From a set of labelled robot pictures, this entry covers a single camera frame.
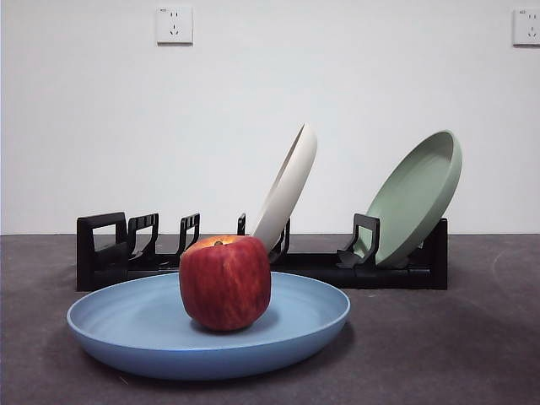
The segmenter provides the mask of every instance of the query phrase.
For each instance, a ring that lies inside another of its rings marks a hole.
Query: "dark gray surface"
[[[302,250],[346,239],[292,242]],[[347,289],[349,321],[319,354],[265,375],[192,383],[90,358],[65,321],[84,295],[74,290],[75,237],[4,236],[2,405],[540,403],[540,235],[451,236],[449,250],[448,291]]]

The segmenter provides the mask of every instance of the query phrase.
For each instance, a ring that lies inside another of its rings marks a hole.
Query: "electrical outlet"
[[[540,8],[519,8],[513,13],[514,45],[540,46]]]
[[[155,37],[158,44],[192,44],[193,9],[189,6],[158,8]]]

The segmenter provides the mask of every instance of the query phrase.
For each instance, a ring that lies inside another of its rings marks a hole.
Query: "plate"
[[[279,240],[290,214],[302,193],[317,151],[317,138],[308,124],[296,136],[278,176],[262,205],[252,236],[259,238],[267,251]]]
[[[375,262],[402,267],[407,256],[437,225],[454,195],[462,171],[462,150],[449,131],[426,138],[391,173],[368,209],[381,220]],[[363,256],[371,234],[362,229],[354,252]]]
[[[350,303],[329,284],[272,273],[266,312],[239,332],[200,327],[181,303],[178,274],[119,283],[75,302],[67,323],[84,350],[129,373],[169,380],[220,380],[305,359],[343,328]]]

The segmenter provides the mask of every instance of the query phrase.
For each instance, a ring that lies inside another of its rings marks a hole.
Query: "blue plate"
[[[84,296],[67,323],[90,355],[133,374],[219,380],[276,370],[332,341],[347,295],[312,278],[272,273],[266,312],[239,332],[210,332],[184,310],[177,274],[141,278]]]

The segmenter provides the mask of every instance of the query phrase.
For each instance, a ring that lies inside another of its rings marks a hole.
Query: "plate rim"
[[[151,347],[135,346],[135,345],[130,345],[130,344],[114,343],[114,342],[111,342],[109,340],[99,338],[99,337],[95,336],[95,334],[93,334],[93,333],[88,333],[88,332],[84,331],[83,329],[81,329],[80,327],[75,325],[75,323],[71,319],[72,311],[76,307],[76,305],[78,305],[78,303],[81,302],[81,301],[88,300],[89,299],[88,297],[90,297],[92,295],[102,293],[103,291],[105,291],[107,289],[114,289],[115,287],[117,287],[118,285],[121,285],[121,284],[127,284],[127,283],[133,283],[133,282],[142,283],[143,281],[145,281],[146,279],[149,279],[149,278],[159,278],[159,277],[171,277],[172,278],[173,275],[178,276],[177,273],[168,273],[168,274],[159,274],[159,275],[155,275],[155,276],[150,276],[150,277],[146,277],[146,278],[136,278],[134,280],[127,280],[127,281],[124,281],[124,282],[121,282],[121,283],[117,283],[117,284],[113,284],[113,285],[104,287],[103,289],[98,289],[96,291],[92,291],[89,294],[86,294],[84,297],[81,297],[78,300],[76,300],[74,303],[72,303],[71,306],[69,307],[69,309],[67,310],[67,314],[66,314],[67,324],[69,325],[69,327],[72,329],[73,332],[75,332],[76,334],[78,334],[80,336],[83,336],[83,337],[85,337],[85,338],[87,338],[89,340],[92,340],[94,342],[106,344],[106,345],[109,345],[109,346],[114,346],[114,347],[117,347],[117,348],[133,349],[133,350],[141,350],[141,351],[158,351],[158,352],[163,352],[163,353],[164,352],[195,353],[195,352],[213,352],[213,351],[224,351],[224,350],[237,350],[237,349],[243,349],[243,348],[258,348],[258,347],[262,347],[262,346],[269,346],[269,345],[276,344],[276,343],[283,343],[283,342],[293,341],[293,340],[295,340],[297,338],[305,338],[305,337],[308,337],[310,335],[316,334],[318,332],[327,330],[327,329],[337,325],[338,323],[340,323],[344,318],[347,318],[348,313],[350,312],[350,308],[351,308],[350,298],[341,289],[338,289],[337,287],[334,287],[333,285],[331,285],[329,283],[325,283],[325,282],[323,282],[321,280],[317,280],[315,278],[309,278],[309,277],[305,277],[305,276],[300,276],[298,274],[281,273],[281,272],[271,272],[271,273],[276,273],[280,277],[285,276],[285,277],[291,277],[291,278],[303,278],[303,279],[308,280],[309,282],[314,282],[316,284],[323,284],[323,285],[325,285],[326,288],[330,288],[332,290],[337,291],[342,297],[345,298],[346,308],[344,309],[344,311],[336,319],[333,319],[332,321],[327,322],[324,325],[322,325],[322,326],[320,326],[320,327],[318,327],[316,329],[309,330],[309,331],[307,331],[305,333],[301,333],[301,334],[293,336],[293,337],[272,339],[272,340],[267,340],[267,341],[263,341],[263,342],[259,342],[259,343],[253,343],[253,344],[248,343],[248,344],[223,346],[223,347],[217,347],[217,348],[151,348]]]

